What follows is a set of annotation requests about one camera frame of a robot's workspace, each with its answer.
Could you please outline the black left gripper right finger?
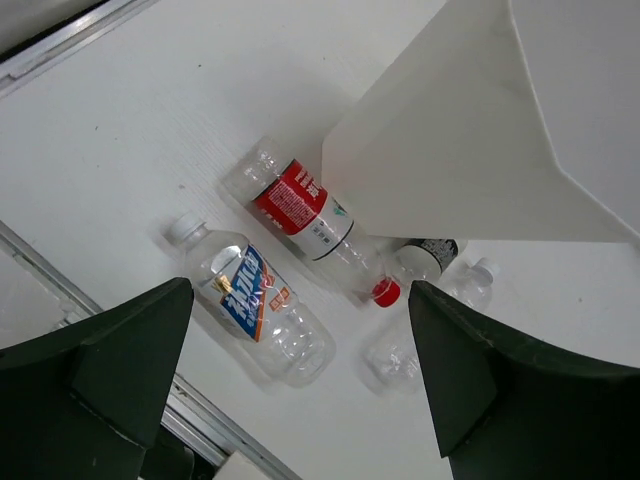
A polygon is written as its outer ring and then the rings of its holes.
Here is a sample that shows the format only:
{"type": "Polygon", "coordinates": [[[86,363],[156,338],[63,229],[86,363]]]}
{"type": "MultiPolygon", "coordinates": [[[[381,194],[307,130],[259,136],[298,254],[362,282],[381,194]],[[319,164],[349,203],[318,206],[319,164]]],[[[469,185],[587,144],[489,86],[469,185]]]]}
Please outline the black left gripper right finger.
{"type": "Polygon", "coordinates": [[[516,330],[425,281],[412,333],[440,455],[457,479],[635,479],[639,371],[516,330]]]}

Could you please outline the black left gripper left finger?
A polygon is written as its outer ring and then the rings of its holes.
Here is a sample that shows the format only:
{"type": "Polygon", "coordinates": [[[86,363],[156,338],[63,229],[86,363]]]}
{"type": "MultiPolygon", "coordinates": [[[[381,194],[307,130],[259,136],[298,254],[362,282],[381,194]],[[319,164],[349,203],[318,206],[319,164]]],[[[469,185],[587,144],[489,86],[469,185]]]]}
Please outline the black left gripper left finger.
{"type": "Polygon", "coordinates": [[[4,479],[135,479],[158,434],[194,303],[173,278],[1,351],[4,479]]]}

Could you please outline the clear white cap plastic bottle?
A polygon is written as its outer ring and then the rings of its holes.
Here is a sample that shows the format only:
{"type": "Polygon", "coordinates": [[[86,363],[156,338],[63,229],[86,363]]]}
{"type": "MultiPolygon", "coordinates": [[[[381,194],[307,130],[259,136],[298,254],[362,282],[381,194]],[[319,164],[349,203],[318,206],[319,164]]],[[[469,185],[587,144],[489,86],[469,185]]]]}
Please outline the clear white cap plastic bottle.
{"type": "MultiPolygon", "coordinates": [[[[499,265],[487,258],[462,263],[434,285],[467,307],[483,313],[493,295],[499,265]]],[[[412,394],[422,385],[421,368],[408,313],[397,315],[364,349],[364,363],[384,391],[412,394]]]]}

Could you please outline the black label plastic bottle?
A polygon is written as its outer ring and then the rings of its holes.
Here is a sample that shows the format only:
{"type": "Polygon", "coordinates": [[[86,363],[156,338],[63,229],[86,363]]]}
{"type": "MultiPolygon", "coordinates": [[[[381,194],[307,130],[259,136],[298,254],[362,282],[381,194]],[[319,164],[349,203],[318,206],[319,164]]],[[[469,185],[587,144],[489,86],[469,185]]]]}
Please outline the black label plastic bottle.
{"type": "Polygon", "coordinates": [[[409,239],[393,254],[391,275],[406,288],[414,281],[436,284],[467,244],[458,239],[409,239]]]}

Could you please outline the blue orange label plastic bottle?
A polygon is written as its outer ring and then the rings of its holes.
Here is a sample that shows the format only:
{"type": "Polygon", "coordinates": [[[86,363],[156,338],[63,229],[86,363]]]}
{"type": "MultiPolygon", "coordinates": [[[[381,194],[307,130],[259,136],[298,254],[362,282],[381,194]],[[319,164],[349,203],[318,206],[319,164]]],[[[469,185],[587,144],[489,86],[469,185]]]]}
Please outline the blue orange label plastic bottle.
{"type": "Polygon", "coordinates": [[[243,234],[212,230],[193,213],[167,240],[183,256],[196,299],[271,380],[312,384],[336,353],[331,334],[243,234]]]}

